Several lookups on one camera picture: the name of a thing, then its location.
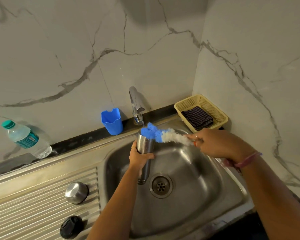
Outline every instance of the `blue holder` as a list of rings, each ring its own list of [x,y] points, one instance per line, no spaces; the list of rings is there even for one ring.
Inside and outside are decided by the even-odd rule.
[[[123,131],[123,124],[118,108],[114,108],[110,112],[107,110],[102,111],[101,122],[112,136],[118,135]]]

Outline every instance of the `stainless steel sink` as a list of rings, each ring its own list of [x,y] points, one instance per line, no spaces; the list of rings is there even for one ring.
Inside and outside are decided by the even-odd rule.
[[[176,116],[156,123],[190,133]],[[128,167],[138,130],[109,137],[0,176],[0,240],[61,239],[65,218],[79,215],[86,239]],[[144,185],[138,185],[130,237],[138,240],[205,239],[253,208],[242,177],[193,146],[156,144],[156,158]],[[64,197],[81,181],[90,188],[85,202]]]
[[[162,125],[167,127],[181,134],[190,133],[180,122]],[[128,168],[131,145],[132,141],[116,149],[105,161],[106,201]],[[216,159],[194,146],[156,143],[154,154],[150,176],[137,188],[130,238],[165,235],[187,224],[203,225],[247,197],[244,187]]]

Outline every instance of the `person's left hand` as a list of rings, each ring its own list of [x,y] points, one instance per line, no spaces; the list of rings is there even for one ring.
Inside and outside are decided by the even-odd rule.
[[[146,164],[148,159],[154,159],[153,153],[140,154],[136,149],[136,140],[133,142],[130,151],[130,165],[129,167],[135,168],[136,170],[141,170]]]

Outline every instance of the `pink bracelet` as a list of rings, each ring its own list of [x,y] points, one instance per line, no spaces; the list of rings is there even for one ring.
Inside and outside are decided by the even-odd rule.
[[[243,167],[249,165],[255,159],[256,156],[261,156],[261,155],[262,155],[261,152],[256,151],[256,152],[252,153],[250,156],[246,157],[246,159],[244,159],[240,163],[233,163],[233,162],[229,161],[228,159],[225,159],[223,161],[223,165],[225,167],[243,168]]]

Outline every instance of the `hand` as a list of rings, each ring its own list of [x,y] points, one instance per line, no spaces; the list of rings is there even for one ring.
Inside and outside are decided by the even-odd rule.
[[[131,151],[130,151],[130,165],[129,168],[135,168],[137,170],[141,170],[148,159],[154,159],[153,153],[140,154],[136,149],[136,140],[133,142]]]
[[[203,128],[195,134],[186,135],[195,140],[196,147],[215,158],[229,158],[239,163],[256,150],[241,138],[226,130]]]

